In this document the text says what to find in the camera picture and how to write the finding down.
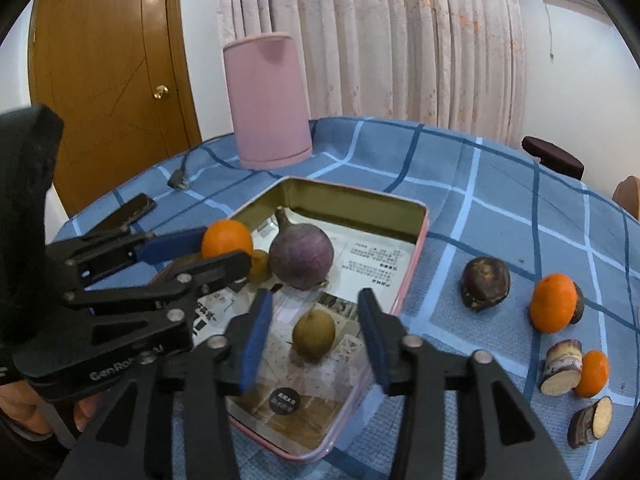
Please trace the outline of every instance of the white wall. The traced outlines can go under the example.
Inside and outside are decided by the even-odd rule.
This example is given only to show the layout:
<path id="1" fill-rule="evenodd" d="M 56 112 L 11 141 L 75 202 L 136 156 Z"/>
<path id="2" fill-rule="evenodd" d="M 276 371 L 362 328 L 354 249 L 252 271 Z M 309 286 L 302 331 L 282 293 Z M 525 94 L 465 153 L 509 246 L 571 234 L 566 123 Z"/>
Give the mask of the white wall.
<path id="1" fill-rule="evenodd" d="M 621 180 L 640 176 L 640 70 L 603 12 L 567 0 L 519 1 L 527 64 L 522 134 L 575 155 L 585 183 L 612 196 Z"/>
<path id="2" fill-rule="evenodd" d="M 31 104 L 29 76 L 27 72 L 27 42 L 31 6 L 27 5 L 9 34 L 0 45 L 0 112 Z M 68 220 L 56 189 L 47 193 L 45 208 L 45 236 L 47 243 L 57 234 L 60 226 Z"/>
<path id="3" fill-rule="evenodd" d="M 216 0 L 180 0 L 193 102 L 203 140 L 233 131 Z"/>

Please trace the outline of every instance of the wooden chair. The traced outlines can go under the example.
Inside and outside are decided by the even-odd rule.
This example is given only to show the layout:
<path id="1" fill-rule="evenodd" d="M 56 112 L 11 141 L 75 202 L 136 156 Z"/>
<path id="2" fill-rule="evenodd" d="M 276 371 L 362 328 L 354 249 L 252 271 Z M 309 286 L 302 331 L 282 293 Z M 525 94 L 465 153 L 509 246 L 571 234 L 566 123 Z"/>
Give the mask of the wooden chair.
<path id="1" fill-rule="evenodd" d="M 613 202 L 628 211 L 636 220 L 640 219 L 640 179 L 628 176 L 620 182 L 613 192 Z"/>
<path id="2" fill-rule="evenodd" d="M 540 159 L 540 164 L 566 176 L 572 176 L 577 180 L 584 174 L 583 164 L 571 153 L 566 152 L 552 142 L 537 137 L 524 137 L 522 147 L 529 155 Z"/>

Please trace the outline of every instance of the floral curtain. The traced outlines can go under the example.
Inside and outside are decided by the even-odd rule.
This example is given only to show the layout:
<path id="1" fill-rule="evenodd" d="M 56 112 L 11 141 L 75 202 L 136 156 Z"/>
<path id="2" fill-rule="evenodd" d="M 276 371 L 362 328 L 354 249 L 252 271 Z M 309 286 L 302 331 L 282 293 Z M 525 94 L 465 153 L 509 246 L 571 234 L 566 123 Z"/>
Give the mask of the floral curtain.
<path id="1" fill-rule="evenodd" d="M 296 41 L 312 117 L 411 119 L 517 143 L 524 30 L 517 0 L 217 0 L 222 44 Z"/>

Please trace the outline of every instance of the table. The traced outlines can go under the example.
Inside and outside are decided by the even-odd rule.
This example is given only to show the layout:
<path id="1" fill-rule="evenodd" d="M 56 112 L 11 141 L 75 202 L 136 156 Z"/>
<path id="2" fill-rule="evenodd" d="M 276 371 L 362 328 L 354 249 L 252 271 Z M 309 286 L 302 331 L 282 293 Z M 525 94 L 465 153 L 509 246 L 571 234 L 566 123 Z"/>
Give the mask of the table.
<path id="1" fill-rule="evenodd" d="M 163 162 L 103 196 L 62 227 L 58 237 L 86 232 L 139 192 L 158 207 L 134 227 L 158 234 L 224 218 L 285 175 L 308 176 L 383 190 L 425 202 L 430 232 L 401 313 L 410 331 L 440 349 L 471 354 L 490 350 L 535 409 L 575 478 L 589 478 L 613 448 L 638 404 L 640 224 L 580 181 L 554 173 L 524 154 L 481 138 L 405 121 L 325 118 L 312 121 L 311 158 L 274 171 L 244 170 L 232 136 L 195 150 L 187 170 L 191 189 L 170 190 L 180 157 Z M 466 262 L 490 254 L 508 263 L 511 292 L 480 315 L 460 299 Z M 100 286 L 139 285 L 162 266 L 137 264 Z M 527 320 L 536 280 L 568 274 L 582 289 L 582 320 L 560 333 L 540 335 Z M 558 340 L 578 338 L 584 351 L 602 349 L 610 381 L 600 394 L 614 401 L 612 425 L 589 447 L 571 450 L 570 417 L 591 400 L 572 394 L 545 397 L 537 383 L 540 359 Z M 342 432 L 337 447 L 311 465 L 286 463 L 234 430 L 242 478 L 348 480 L 386 478 L 402 415 L 402 399 L 372 387 Z M 455 403 L 447 397 L 446 472 L 455 468 Z M 176 445 L 176 478 L 184 463 Z"/>

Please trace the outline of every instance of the person's hand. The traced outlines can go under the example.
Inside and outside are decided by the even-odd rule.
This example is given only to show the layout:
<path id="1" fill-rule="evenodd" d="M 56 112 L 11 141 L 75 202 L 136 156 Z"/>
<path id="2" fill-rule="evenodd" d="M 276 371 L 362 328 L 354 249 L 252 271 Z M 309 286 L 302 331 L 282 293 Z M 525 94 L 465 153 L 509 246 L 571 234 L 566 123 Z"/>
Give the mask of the person's hand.
<path id="1" fill-rule="evenodd" d="M 79 431 L 84 431 L 95 415 L 99 399 L 100 394 L 76 402 L 74 420 Z M 0 411 L 33 433 L 51 433 L 51 426 L 38 410 L 41 402 L 40 396 L 25 381 L 0 386 Z"/>

